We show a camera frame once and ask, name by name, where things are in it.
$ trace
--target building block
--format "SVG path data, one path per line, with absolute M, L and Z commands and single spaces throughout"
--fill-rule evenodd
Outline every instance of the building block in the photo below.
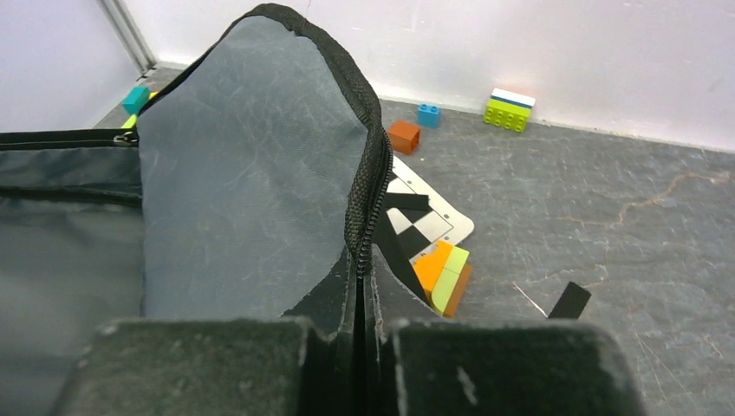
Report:
M 437 242 L 437 249 L 426 256 L 419 257 L 416 260 L 416 264 L 413 266 L 413 271 L 416 272 L 416 276 L 419 278 L 421 287 L 426 292 L 426 298 L 432 298 L 432 292 L 439 275 L 444 269 L 446 260 L 452 253 L 453 245 L 445 243 L 443 241 Z
M 441 117 L 441 108 L 430 106 L 428 104 L 419 105 L 418 124 L 422 127 L 436 128 L 439 126 L 439 118 Z
M 465 267 L 462 268 L 462 272 L 459 273 L 457 283 L 454 285 L 452 296 L 449 297 L 449 302 L 446 304 L 444 316 L 452 317 L 454 316 L 454 313 L 457 312 L 459 301 L 462 300 L 462 295 L 465 293 L 465 288 L 467 287 L 467 282 L 470 281 L 471 274 L 472 266 L 470 264 L 465 264 Z
M 487 103 L 483 121 L 522 133 L 535 103 L 534 98 L 495 88 Z
M 451 270 L 444 269 L 439 275 L 432 297 L 429 302 L 432 304 L 432 308 L 440 315 L 444 314 L 446 306 L 449 304 L 449 299 L 452 297 L 454 287 L 457 285 L 459 280 L 459 273 L 455 273 Z
M 421 129 L 415 124 L 405 122 L 403 120 L 396 121 L 390 129 L 388 129 L 388 138 L 391 140 L 391 147 L 396 152 L 411 154 L 419 145 L 419 136 Z
M 135 122 L 138 121 L 138 116 L 133 114 L 130 116 L 129 119 L 125 122 L 125 124 L 122 125 L 121 128 L 133 128 L 135 126 Z
M 452 254 L 450 254 L 449 258 L 446 259 L 444 268 L 447 270 L 451 270 L 454 273 L 461 273 L 462 268 L 465 267 L 465 263 L 467 263 L 467 258 L 469 256 L 469 251 L 460 249 L 459 247 L 454 247 L 452 249 Z
M 134 87 L 130 94 L 122 101 L 122 107 L 128 114 L 137 114 L 140 109 L 148 102 L 148 96 L 151 92 L 148 88 L 141 85 Z

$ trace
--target black and white checkered board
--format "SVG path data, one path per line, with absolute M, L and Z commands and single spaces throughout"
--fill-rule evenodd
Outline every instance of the black and white checkered board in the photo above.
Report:
M 394 157 L 393 161 L 395 179 L 388 184 L 388 192 L 428 195 L 429 207 L 432 209 L 429 212 L 399 208 L 387 211 L 400 245 L 411 263 L 433 252 L 439 240 L 457 245 L 472 233 L 475 229 L 472 220 L 449 205 L 400 159 Z

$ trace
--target wall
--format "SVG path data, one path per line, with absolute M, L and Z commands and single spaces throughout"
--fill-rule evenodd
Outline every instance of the wall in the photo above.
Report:
M 188 63 L 258 2 L 127 0 Z M 382 97 L 480 112 L 493 87 L 552 124 L 735 151 L 735 1 L 292 0 Z
M 97 2 L 0 2 L 0 132 L 91 127 L 139 75 Z

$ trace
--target teal block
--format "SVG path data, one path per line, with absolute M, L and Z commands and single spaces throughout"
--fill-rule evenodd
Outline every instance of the teal block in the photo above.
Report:
M 122 107 L 125 108 L 128 114 L 137 114 L 141 108 L 148 102 L 148 96 L 151 91 L 147 87 L 139 85 L 134 87 L 130 94 L 125 97 L 122 101 Z

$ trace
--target gray fabric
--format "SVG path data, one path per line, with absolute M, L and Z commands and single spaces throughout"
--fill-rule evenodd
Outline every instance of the gray fabric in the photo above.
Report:
M 36 188 L 105 184 L 109 190 L 112 185 L 122 187 L 139 183 L 140 161 L 135 148 L 0 152 L 0 186 Z
M 367 130 L 309 39 L 244 19 L 138 132 L 147 316 L 274 317 L 329 273 Z
M 0 198 L 0 415 L 45 414 L 94 329 L 140 313 L 142 239 L 140 209 Z

